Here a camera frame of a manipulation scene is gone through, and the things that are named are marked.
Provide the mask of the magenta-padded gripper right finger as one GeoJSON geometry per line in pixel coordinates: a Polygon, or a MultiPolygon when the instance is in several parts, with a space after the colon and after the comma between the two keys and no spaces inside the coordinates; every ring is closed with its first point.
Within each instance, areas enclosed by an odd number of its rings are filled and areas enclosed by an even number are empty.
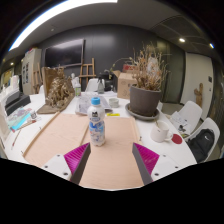
{"type": "Polygon", "coordinates": [[[134,143],[132,153],[144,185],[163,178],[181,169],[168,155],[159,155],[143,145],[134,143]]]}

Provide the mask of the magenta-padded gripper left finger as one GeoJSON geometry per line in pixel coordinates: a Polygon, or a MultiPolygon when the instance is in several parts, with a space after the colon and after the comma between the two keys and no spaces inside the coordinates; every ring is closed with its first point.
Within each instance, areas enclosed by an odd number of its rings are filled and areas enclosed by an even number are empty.
{"type": "Polygon", "coordinates": [[[55,155],[42,166],[42,169],[79,184],[90,153],[90,144],[85,143],[64,155],[55,155]]]}

